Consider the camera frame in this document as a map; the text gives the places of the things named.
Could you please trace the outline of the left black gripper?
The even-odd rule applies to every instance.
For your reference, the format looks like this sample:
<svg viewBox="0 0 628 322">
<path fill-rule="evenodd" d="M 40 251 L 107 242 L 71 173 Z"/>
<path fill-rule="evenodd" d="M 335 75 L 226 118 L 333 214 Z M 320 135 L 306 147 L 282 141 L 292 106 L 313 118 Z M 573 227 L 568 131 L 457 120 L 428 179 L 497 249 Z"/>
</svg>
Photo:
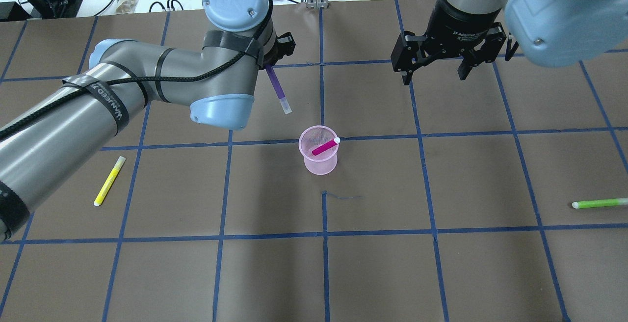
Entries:
<svg viewBox="0 0 628 322">
<path fill-rule="evenodd" d="M 270 44 L 270 49 L 264 52 L 262 68 L 273 67 L 276 63 L 286 56 L 291 56 L 296 48 L 296 42 L 291 31 L 283 33 L 280 36 L 274 36 L 274 40 Z"/>
</svg>

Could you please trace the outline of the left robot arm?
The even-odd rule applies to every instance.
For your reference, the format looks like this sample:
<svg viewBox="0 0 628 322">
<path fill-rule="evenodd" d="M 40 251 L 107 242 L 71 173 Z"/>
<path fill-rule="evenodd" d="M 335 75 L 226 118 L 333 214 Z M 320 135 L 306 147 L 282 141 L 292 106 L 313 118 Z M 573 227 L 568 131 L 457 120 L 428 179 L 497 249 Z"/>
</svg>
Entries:
<svg viewBox="0 0 628 322">
<path fill-rule="evenodd" d="M 88 70 L 1 129 L 1 239 L 150 102 L 189 107 L 191 121 L 238 131 L 250 118 L 258 72 L 294 52 L 278 36 L 273 0 L 201 0 L 210 23 L 198 52 L 106 39 Z"/>
</svg>

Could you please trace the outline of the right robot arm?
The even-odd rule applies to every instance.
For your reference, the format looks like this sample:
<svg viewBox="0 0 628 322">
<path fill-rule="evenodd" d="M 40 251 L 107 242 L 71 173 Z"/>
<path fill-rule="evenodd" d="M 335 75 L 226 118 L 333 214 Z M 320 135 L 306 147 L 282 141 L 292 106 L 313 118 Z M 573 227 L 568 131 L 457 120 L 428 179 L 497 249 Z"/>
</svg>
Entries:
<svg viewBox="0 0 628 322">
<path fill-rule="evenodd" d="M 399 34 L 391 65 L 409 85 L 414 71 L 460 58 L 465 80 L 481 63 L 523 52 L 542 67 L 597 57 L 627 38 L 628 0 L 436 0 L 426 31 Z"/>
</svg>

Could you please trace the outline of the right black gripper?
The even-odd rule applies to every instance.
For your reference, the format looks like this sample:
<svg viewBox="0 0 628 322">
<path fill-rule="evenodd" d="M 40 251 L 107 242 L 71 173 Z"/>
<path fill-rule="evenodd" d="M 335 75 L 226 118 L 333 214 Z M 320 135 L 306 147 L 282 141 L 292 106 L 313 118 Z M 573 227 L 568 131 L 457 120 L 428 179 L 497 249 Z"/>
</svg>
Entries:
<svg viewBox="0 0 628 322">
<path fill-rule="evenodd" d="M 391 52 L 393 71 L 401 72 L 402 83 L 408 86 L 417 69 L 436 60 L 461 57 L 457 73 L 465 81 L 473 68 L 492 63 L 507 40 L 497 16 L 498 11 L 474 15 L 437 0 L 422 35 L 408 30 L 399 34 Z"/>
</svg>

